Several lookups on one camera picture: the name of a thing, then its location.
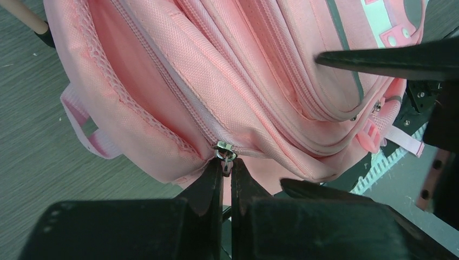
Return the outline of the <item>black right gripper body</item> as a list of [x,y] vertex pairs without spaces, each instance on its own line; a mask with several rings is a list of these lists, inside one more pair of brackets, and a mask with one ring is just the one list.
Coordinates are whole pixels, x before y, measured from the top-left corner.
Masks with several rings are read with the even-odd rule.
[[426,130],[425,144],[437,152],[416,206],[458,229],[458,81],[442,82]]

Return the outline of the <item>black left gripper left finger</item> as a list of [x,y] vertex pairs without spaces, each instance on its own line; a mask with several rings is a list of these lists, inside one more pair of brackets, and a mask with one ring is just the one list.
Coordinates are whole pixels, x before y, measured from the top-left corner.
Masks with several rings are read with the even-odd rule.
[[20,259],[219,259],[222,167],[172,199],[59,201],[31,232]]

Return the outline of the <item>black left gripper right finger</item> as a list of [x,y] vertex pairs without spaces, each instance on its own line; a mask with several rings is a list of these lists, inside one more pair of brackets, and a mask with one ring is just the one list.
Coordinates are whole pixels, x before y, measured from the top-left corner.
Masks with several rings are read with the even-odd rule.
[[234,162],[233,259],[455,259],[388,205],[307,181],[280,184],[285,198]]

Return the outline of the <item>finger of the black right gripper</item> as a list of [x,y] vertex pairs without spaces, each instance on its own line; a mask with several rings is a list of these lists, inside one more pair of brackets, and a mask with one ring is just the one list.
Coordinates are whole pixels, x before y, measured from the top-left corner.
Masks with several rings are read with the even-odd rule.
[[458,38],[401,48],[328,51],[315,62],[324,66],[407,80],[458,80]]

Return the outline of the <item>pink student backpack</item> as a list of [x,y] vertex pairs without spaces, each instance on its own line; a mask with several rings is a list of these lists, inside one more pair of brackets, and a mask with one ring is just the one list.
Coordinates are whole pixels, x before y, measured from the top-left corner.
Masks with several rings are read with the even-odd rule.
[[425,1],[45,1],[81,144],[189,186],[241,158],[270,193],[377,153],[401,78],[321,66],[324,51],[419,44]]

